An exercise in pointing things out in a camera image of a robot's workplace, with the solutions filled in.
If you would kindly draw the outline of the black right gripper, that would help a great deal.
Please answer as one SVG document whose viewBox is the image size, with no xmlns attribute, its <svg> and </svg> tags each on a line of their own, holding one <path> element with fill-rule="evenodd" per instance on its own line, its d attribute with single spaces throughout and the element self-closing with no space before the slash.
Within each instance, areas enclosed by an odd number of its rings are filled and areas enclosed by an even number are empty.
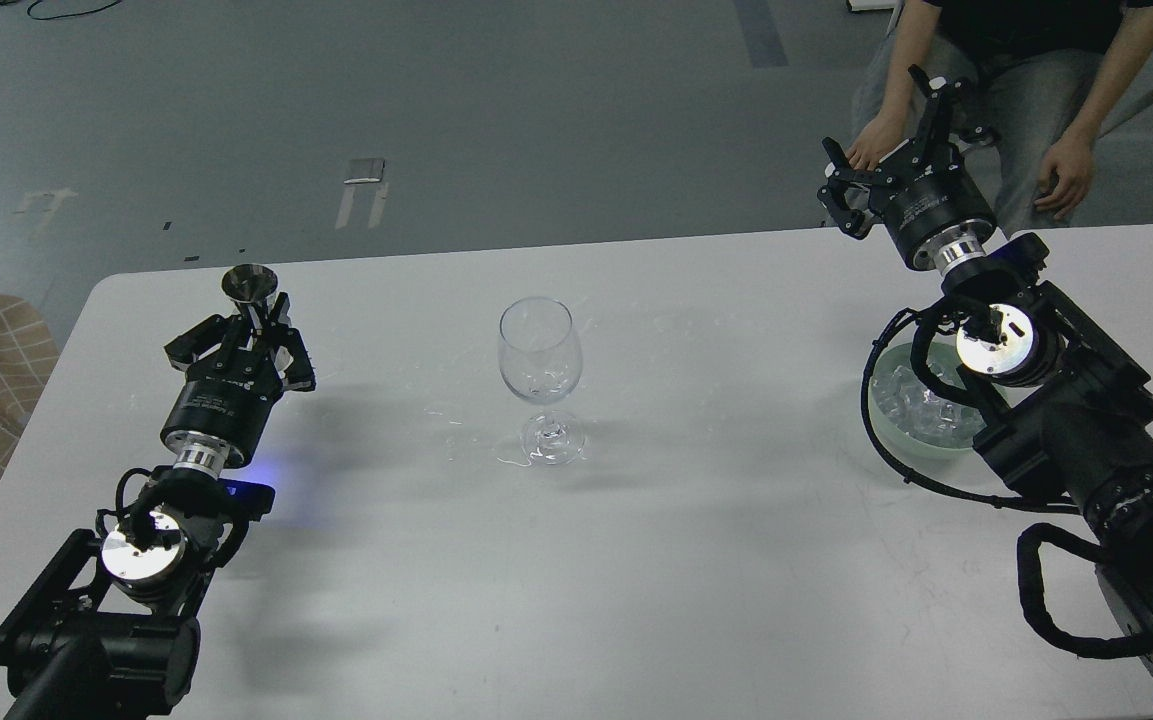
<svg viewBox="0 0 1153 720">
<path fill-rule="evenodd" d="M 965 156 L 995 147 L 1000 133 L 984 119 L 984 96 L 970 78 L 932 78 L 910 65 L 924 113 L 913 138 L 877 168 L 852 167 L 841 142 L 820 141 L 828 164 L 819 204 L 847 237 L 864 240 L 881 222 L 906 268 L 928 272 L 940 247 L 969 234 L 984 242 L 998 227 L 996 215 L 965 170 Z M 872 190 L 872 211 L 856 208 L 847 192 Z"/>
</svg>

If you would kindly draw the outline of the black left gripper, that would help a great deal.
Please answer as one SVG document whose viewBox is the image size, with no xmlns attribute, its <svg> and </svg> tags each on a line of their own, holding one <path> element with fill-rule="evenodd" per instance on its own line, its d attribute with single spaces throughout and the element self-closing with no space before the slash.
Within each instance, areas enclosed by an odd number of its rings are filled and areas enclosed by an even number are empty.
<svg viewBox="0 0 1153 720">
<path fill-rule="evenodd" d="M 211 315 L 164 346 L 186 384 L 160 432 L 164 447 L 178 452 L 187 436 L 219 438 L 228 447 L 225 468 L 251 464 L 276 402 L 284 391 L 312 392 L 317 378 L 306 342 L 291 324 L 291 300 L 276 293 L 253 302 L 253 347 L 242 314 Z"/>
</svg>

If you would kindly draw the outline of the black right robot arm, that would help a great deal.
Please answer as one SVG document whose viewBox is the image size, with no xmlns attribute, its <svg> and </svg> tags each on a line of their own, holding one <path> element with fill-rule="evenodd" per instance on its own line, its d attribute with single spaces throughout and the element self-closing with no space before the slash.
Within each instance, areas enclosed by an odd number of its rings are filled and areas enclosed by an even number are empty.
<svg viewBox="0 0 1153 720">
<path fill-rule="evenodd" d="M 1038 234 L 984 242 L 995 213 L 965 168 L 957 141 L 992 138 L 957 126 L 969 78 L 933 87 L 910 67 L 924 95 L 915 135 L 874 170 L 851 167 L 841 143 L 824 138 L 829 168 L 820 204 L 849 237 L 884 225 L 902 261 L 939 272 L 939 301 L 897 313 L 879 333 L 861 374 L 861 420 L 874 450 L 905 482 L 947 497 L 1025 512 L 1076 513 L 1092 539 L 1048 523 L 1016 543 L 1018 593 L 1030 629 L 1083 659 L 1139 659 L 1153 678 L 1153 395 L 1150 374 L 1056 284 L 1042 282 L 1050 252 Z M 910 468 L 877 438 L 871 382 L 900 329 L 913 325 L 909 365 L 933 395 L 984 417 L 972 447 L 1010 488 L 977 495 Z M 1058 628 L 1043 601 L 1043 543 L 1092 562 L 1120 637 L 1083 637 Z"/>
</svg>

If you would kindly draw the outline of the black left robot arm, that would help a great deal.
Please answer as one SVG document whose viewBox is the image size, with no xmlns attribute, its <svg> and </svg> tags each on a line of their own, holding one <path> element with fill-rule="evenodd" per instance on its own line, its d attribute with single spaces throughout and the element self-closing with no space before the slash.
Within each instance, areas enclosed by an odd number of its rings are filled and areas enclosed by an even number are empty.
<svg viewBox="0 0 1153 720">
<path fill-rule="evenodd" d="M 316 387 L 276 275 L 234 267 L 221 287 L 236 309 L 165 347 L 186 375 L 160 434 L 173 462 L 128 470 L 0 625 L 9 719 L 166 717 L 191 688 L 214 571 L 276 498 L 224 471 L 253 462 L 282 395 Z"/>
</svg>

